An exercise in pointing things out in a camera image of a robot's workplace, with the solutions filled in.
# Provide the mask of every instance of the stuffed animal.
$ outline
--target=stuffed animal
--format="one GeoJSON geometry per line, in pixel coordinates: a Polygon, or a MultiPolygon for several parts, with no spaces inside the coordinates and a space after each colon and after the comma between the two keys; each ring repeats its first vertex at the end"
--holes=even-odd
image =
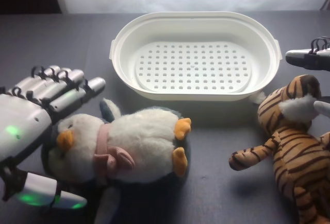
{"type": "Polygon", "coordinates": [[[243,170],[273,154],[276,185],[296,204],[301,224],[330,223],[320,204],[330,197],[330,134],[315,138],[307,133],[318,115],[314,102],[320,97],[312,75],[297,76],[271,93],[258,109],[259,123],[271,138],[229,159],[232,169],[243,170]]]}
{"type": "Polygon", "coordinates": [[[187,173],[185,150],[191,121],[175,111],[153,107],[121,115],[109,100],[100,103],[102,117],[77,114],[58,124],[56,146],[43,158],[46,171],[64,182],[83,184],[97,179],[110,185],[103,193],[94,223],[109,223],[122,184],[157,183],[187,173]]]}

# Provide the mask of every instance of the robotic hand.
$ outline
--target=robotic hand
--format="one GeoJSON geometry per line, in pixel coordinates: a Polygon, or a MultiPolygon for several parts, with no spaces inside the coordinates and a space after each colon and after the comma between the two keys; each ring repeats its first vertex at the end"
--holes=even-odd
{"type": "Polygon", "coordinates": [[[84,79],[81,70],[34,67],[15,87],[0,88],[0,177],[3,200],[14,196],[29,205],[77,209],[85,198],[62,191],[55,179],[22,171],[17,165],[51,137],[52,126],[105,87],[105,80],[84,79]]]}

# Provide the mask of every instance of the table surface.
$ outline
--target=table surface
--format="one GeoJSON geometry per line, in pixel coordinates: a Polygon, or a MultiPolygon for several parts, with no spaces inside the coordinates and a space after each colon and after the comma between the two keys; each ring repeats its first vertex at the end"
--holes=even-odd
{"type": "MultiPolygon", "coordinates": [[[[330,34],[330,12],[272,11],[244,12],[262,23],[278,39],[282,54],[290,49],[308,48],[312,39],[330,34]]],[[[267,158],[245,171],[228,166],[230,154],[263,144],[267,137],[258,125],[257,106],[248,100],[236,102],[180,102],[146,99],[127,87],[116,75],[109,60],[110,43],[118,32],[140,14],[17,15],[0,16],[0,85],[11,87],[26,77],[32,66],[51,64],[79,68],[88,79],[100,76],[104,92],[79,112],[100,116],[98,102],[109,98],[123,113],[149,106],[165,106],[192,119],[191,169],[180,195],[168,203],[139,209],[138,205],[119,211],[115,223],[296,223],[292,204],[277,191],[272,160],[267,158]]],[[[269,94],[287,85],[294,76],[314,74],[323,95],[330,95],[329,72],[307,71],[282,60],[269,94]]],[[[310,133],[320,136],[330,120],[319,116],[310,133]]],[[[43,173],[40,149],[21,169],[43,173]]],[[[85,210],[54,210],[40,215],[39,209],[14,199],[0,203],[1,223],[91,223],[85,210]]]]}

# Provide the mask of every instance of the tiger plush toy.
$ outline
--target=tiger plush toy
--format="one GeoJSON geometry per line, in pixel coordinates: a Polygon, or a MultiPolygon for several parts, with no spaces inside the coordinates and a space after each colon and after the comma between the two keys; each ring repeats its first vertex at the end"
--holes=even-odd
{"type": "Polygon", "coordinates": [[[229,159],[233,170],[243,170],[272,153],[276,185],[295,202],[300,224],[330,223],[322,204],[330,198],[330,132],[319,138],[307,133],[320,97],[319,82],[311,75],[297,76],[271,93],[258,109],[259,123],[271,138],[229,159]]]}

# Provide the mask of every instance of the tiger leg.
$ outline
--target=tiger leg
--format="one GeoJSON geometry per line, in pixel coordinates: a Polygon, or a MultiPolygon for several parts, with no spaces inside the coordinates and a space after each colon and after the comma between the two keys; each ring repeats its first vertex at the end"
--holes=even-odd
{"type": "Polygon", "coordinates": [[[301,187],[293,190],[295,204],[298,208],[300,224],[330,224],[330,220],[318,215],[310,193],[301,187]]]}
{"type": "Polygon", "coordinates": [[[320,143],[324,145],[328,150],[330,150],[330,132],[327,132],[326,134],[321,135],[319,138],[317,138],[320,143]]]}
{"type": "Polygon", "coordinates": [[[275,151],[277,145],[278,142],[276,142],[274,138],[270,138],[264,145],[236,151],[232,153],[232,156],[229,158],[229,166],[235,171],[254,166],[275,151]]]}

